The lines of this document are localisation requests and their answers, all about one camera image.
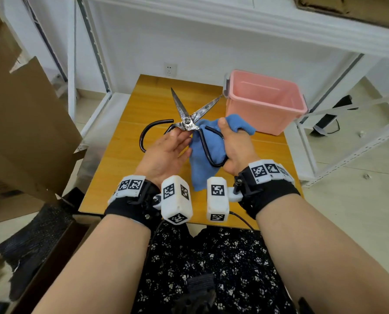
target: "qr code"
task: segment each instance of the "qr code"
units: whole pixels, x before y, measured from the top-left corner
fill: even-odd
[[[277,168],[279,169],[279,171],[281,171],[283,174],[289,176],[289,173],[286,171],[286,169],[280,167],[279,165],[277,165]]]
[[[259,165],[259,166],[253,167],[251,169],[251,171],[253,171],[254,177],[260,177],[260,176],[267,175],[266,169],[264,168],[263,165]]]
[[[212,185],[211,191],[212,191],[212,195],[225,196],[225,190],[223,185]]]
[[[182,215],[182,214],[180,214],[180,213],[178,213],[177,215],[171,216],[169,218],[169,220],[171,222],[175,223],[175,224],[178,224],[178,223],[180,223],[180,222],[182,222],[183,220],[186,220],[186,219],[187,219],[187,217]]]
[[[125,189],[127,189],[128,185],[129,185],[129,182],[130,182],[130,179],[127,179],[125,181],[121,181],[120,184],[119,184],[118,190],[125,190]]]
[[[174,184],[164,187],[163,199],[166,199],[172,195],[174,195]]]
[[[225,219],[224,214],[218,214],[218,213],[210,214],[210,221],[211,222],[223,222],[224,219]]]
[[[139,188],[141,187],[142,185],[142,180],[140,179],[133,179],[130,181],[129,183],[129,186],[128,186],[128,190],[139,190]]]
[[[187,199],[189,200],[189,191],[187,190],[186,187],[184,187],[183,185],[180,184],[180,188],[181,188],[181,194]]]
[[[271,173],[280,173],[280,171],[277,169],[276,164],[265,164],[267,171]]]

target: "forearm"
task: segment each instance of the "forearm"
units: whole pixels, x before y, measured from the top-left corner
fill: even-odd
[[[33,313],[129,313],[149,239],[144,225],[105,216]]]
[[[257,214],[271,258],[297,304],[316,313],[389,313],[389,274],[299,195]]]

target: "person's left arm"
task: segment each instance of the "person's left arm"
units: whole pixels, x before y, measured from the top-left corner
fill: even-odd
[[[178,174],[191,149],[190,132],[174,129],[158,139],[135,170],[159,188]],[[150,229],[109,214],[71,258],[33,314],[129,313],[150,240]]]

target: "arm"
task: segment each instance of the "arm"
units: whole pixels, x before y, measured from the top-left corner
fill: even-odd
[[[174,129],[145,153],[135,175],[158,187],[178,174],[191,149],[190,132]],[[132,219],[109,214],[71,258],[34,314],[129,313],[137,292],[151,231]]]
[[[224,169],[238,175],[259,157],[247,133],[218,124],[229,157]],[[256,220],[296,305],[303,297],[315,313],[389,313],[389,274],[299,195],[272,201]]]

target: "black scissor handle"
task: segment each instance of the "black scissor handle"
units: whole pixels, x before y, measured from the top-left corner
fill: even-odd
[[[211,128],[210,126],[205,126],[205,129],[210,131],[210,132],[213,132],[215,134],[218,134],[218,136],[220,136],[223,139],[222,133],[219,132],[218,130]],[[212,157],[210,156],[209,148],[208,148],[208,145],[206,144],[205,135],[203,134],[203,130],[200,128],[199,130],[197,130],[197,132],[199,132],[200,140],[201,140],[202,146],[203,146],[203,150],[205,152],[206,158],[208,159],[210,165],[212,165],[213,167],[222,167],[226,163],[226,161],[228,160],[228,156],[225,155],[225,158],[223,159],[223,161],[221,163],[219,163],[219,164],[214,163],[212,160]]]
[[[159,124],[173,123],[173,122],[174,122],[174,119],[166,119],[166,120],[154,121],[154,122],[150,123],[149,125],[147,125],[145,127],[145,129],[142,130],[141,135],[139,136],[139,148],[141,149],[141,151],[144,152],[144,153],[146,151],[145,148],[143,147],[143,139],[144,139],[144,137],[145,137],[145,135],[146,135],[146,133],[148,132],[149,129],[151,129],[153,126],[157,126]],[[171,126],[168,127],[168,129],[166,130],[166,132],[164,132],[164,134],[170,132],[175,127],[176,127],[176,125],[173,123]]]

